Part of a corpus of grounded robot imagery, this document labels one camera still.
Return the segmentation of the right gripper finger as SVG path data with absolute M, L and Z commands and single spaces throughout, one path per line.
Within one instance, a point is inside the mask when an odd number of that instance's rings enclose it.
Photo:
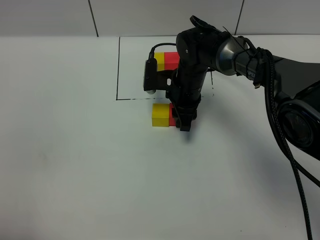
M 197 112 L 180 112 L 175 113 L 174 120 L 176 128 L 183 132 L 189 132 L 192 121 L 197 118 Z
M 171 108 L 171 115 L 172 117 L 176 117 L 176 111 L 175 111 L 175 108 Z

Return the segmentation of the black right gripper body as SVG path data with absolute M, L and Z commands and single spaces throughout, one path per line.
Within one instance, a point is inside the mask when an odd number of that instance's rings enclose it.
M 196 68 L 178 67 L 172 75 L 170 88 L 165 97 L 176 107 L 181 119 L 187 117 L 195 120 L 197 108 L 201 101 L 202 70 Z

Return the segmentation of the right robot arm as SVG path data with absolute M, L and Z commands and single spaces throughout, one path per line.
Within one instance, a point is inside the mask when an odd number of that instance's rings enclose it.
M 272 55 L 243 36 L 220 31 L 196 16 L 193 28 L 177 35 L 179 64 L 168 92 L 177 125 L 189 131 L 197 116 L 208 71 L 244 76 L 265 89 L 267 114 L 278 140 L 320 157 L 320 66 Z

